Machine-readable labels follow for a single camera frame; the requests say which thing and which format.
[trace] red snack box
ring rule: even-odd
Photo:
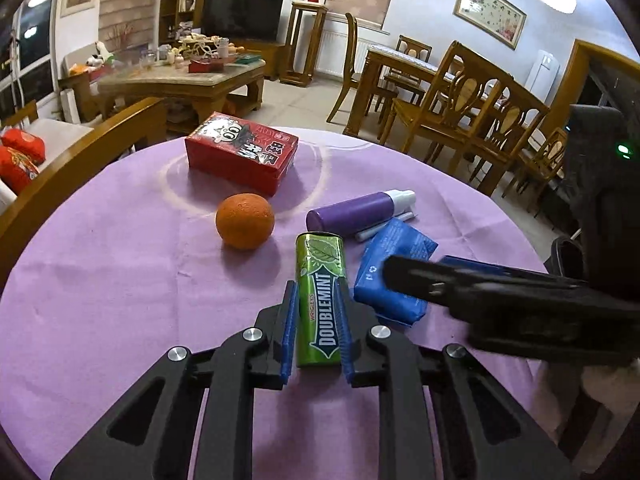
[[[298,138],[214,113],[184,139],[189,167],[273,196],[298,149]]]

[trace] purple bottle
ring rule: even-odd
[[[306,214],[306,228],[343,238],[386,222],[415,204],[413,191],[380,191],[346,202],[312,209]]]

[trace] white sofa cushion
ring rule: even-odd
[[[4,210],[7,209],[16,198],[15,193],[9,189],[7,184],[0,180],[0,214],[4,213]]]
[[[40,171],[52,163],[60,153],[70,148],[92,129],[80,124],[63,123],[53,119],[40,118],[29,124],[26,131],[44,140],[46,160],[38,166]]]

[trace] round table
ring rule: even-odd
[[[306,212],[387,189],[413,189],[411,225],[445,254],[544,271],[488,197],[418,160],[364,140],[297,135],[293,168],[270,199],[276,225],[253,253],[222,245],[215,211],[235,184],[189,172],[184,140],[111,164],[47,220],[0,300],[0,421],[42,478],[163,353],[220,345],[282,300]],[[364,245],[346,243],[353,283]],[[410,330],[440,349],[465,327],[435,304]],[[537,362],[474,351],[525,407]],[[376,478],[378,393],[336,368],[294,370],[282,392],[257,390],[254,478]]]

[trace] blue tissue pack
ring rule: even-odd
[[[353,287],[354,299],[372,306],[379,317],[411,326],[427,312],[427,302],[386,288],[383,262],[391,255],[426,261],[438,244],[420,231],[392,218],[364,251]]]

